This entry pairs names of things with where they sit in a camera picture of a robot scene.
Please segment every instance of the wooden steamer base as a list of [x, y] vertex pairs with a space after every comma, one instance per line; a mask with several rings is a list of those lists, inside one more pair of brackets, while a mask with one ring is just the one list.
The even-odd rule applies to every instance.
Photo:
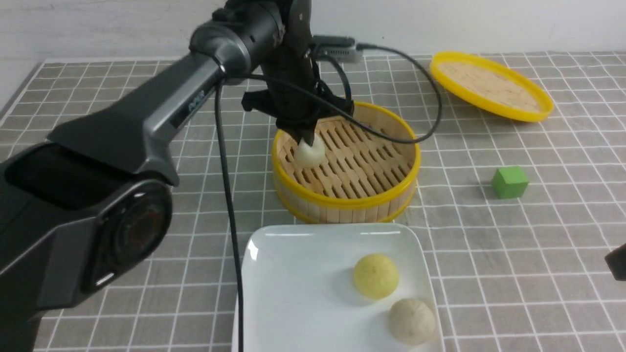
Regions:
[[[354, 118], [402, 139], [410, 127], [390, 111], [356, 103]], [[279, 131], [274, 138], [274, 184], [285, 207], [312, 223], [385, 222], [410, 203], [419, 168], [418, 145], [392, 143], [370, 135], [341, 117], [319, 120], [326, 161], [314, 168], [294, 165], [297, 145]]]

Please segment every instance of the yellow steamer rim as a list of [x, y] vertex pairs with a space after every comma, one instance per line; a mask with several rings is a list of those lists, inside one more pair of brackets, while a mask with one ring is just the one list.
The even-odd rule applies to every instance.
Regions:
[[[396, 138], [415, 139], [393, 112], [355, 102], [354, 118]], [[389, 222], [404, 211], [416, 190], [421, 160], [417, 144], [392, 143], [336, 116], [319, 120], [326, 161], [314, 168], [293, 165], [295, 141], [278, 131], [272, 146], [274, 185], [285, 208], [308, 223]]]
[[481, 109], [524, 122], [539, 122], [552, 99], [519, 73], [479, 56], [445, 51], [431, 62], [433, 77], [452, 94]]

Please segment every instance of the square plate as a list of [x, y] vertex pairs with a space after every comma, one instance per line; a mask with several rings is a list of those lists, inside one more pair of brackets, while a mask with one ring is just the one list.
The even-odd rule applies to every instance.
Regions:
[[[389, 256], [400, 272], [398, 288], [378, 301], [359, 294], [352, 283], [354, 265], [372, 253]], [[264, 227], [248, 242], [242, 274], [246, 352], [443, 351], [424, 253], [406, 226]], [[406, 346], [389, 333], [387, 313], [396, 301], [413, 297], [433, 310], [438, 328], [427, 343]], [[233, 352], [238, 346], [237, 309]]]

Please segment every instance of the green block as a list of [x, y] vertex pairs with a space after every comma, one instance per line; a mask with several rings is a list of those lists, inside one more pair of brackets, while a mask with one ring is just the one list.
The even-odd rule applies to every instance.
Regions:
[[528, 186], [528, 177], [519, 166], [500, 167], [491, 180], [491, 186], [500, 199], [518, 198]]

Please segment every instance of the black device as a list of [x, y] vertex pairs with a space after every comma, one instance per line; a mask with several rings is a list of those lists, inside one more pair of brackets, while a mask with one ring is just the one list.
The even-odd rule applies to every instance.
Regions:
[[[76, 306], [158, 247], [179, 181], [169, 144], [227, 75], [260, 66], [352, 113], [319, 78], [310, 10], [310, 0], [229, 0], [195, 30], [189, 54], [0, 163], [0, 351], [32, 351], [47, 310]], [[276, 117], [297, 141], [312, 144], [317, 119], [334, 115], [267, 88], [246, 93], [244, 109]]]

